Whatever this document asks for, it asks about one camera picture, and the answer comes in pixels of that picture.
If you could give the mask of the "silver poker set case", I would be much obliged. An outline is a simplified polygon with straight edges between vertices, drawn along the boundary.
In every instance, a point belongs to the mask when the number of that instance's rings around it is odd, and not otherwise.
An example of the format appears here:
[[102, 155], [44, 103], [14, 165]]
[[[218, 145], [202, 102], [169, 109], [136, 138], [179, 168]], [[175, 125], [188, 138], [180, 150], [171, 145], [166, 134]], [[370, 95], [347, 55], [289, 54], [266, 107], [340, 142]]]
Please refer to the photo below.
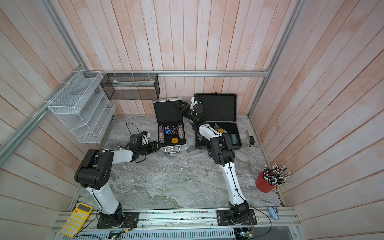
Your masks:
[[[182, 146], [187, 144], [186, 134], [184, 139], [179, 139], [177, 132], [178, 124], [183, 124], [185, 133], [184, 117], [180, 111], [180, 104], [182, 102], [182, 98], [159, 99], [153, 101], [158, 131], [160, 125], [165, 127], [165, 142], [161, 144], [161, 147], [166, 154], [177, 154], [181, 151]], [[179, 142], [173, 144], [172, 138], [178, 138]]]

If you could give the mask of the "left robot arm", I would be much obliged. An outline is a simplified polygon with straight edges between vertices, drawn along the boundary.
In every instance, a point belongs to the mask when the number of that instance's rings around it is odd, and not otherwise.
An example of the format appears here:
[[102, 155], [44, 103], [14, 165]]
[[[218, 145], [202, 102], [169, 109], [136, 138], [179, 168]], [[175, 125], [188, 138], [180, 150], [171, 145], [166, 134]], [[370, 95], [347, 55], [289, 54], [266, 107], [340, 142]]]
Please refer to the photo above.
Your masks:
[[148, 132], [141, 132], [131, 135], [129, 143], [120, 150], [88, 150], [74, 179], [97, 202], [100, 221], [112, 228], [120, 228], [125, 222], [122, 205], [115, 198], [109, 184], [112, 166], [138, 163], [138, 159], [145, 160], [147, 155], [157, 152], [161, 146], [157, 141], [149, 141]]

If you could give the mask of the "black poker set case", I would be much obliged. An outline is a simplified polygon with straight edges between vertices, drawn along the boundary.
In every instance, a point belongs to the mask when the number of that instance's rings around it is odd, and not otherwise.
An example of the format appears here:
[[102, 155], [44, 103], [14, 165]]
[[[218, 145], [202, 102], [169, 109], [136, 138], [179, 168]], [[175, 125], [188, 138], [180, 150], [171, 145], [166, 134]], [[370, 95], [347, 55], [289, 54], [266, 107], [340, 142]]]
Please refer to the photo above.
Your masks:
[[220, 128], [225, 130], [225, 134], [229, 136], [236, 134], [238, 137], [238, 144], [234, 146], [236, 150], [242, 147], [240, 133], [237, 121], [237, 95], [236, 94], [199, 94], [196, 93], [194, 97], [198, 97], [203, 104], [204, 117], [207, 123], [218, 130]]

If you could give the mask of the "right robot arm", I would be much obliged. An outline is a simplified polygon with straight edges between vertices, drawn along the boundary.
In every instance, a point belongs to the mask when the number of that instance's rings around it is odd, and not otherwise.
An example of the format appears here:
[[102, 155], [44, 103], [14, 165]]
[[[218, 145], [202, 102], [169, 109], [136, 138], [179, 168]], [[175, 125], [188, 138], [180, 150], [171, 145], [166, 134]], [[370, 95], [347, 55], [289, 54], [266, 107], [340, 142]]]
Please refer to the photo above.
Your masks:
[[203, 105], [199, 101], [192, 100], [190, 104], [181, 102], [178, 106], [183, 117], [189, 120], [193, 128], [210, 142], [211, 157], [221, 169], [228, 190], [230, 220], [234, 224], [241, 224], [246, 221], [251, 224], [254, 214], [241, 190], [236, 175], [235, 149], [230, 136], [219, 133], [207, 123], [203, 116]]

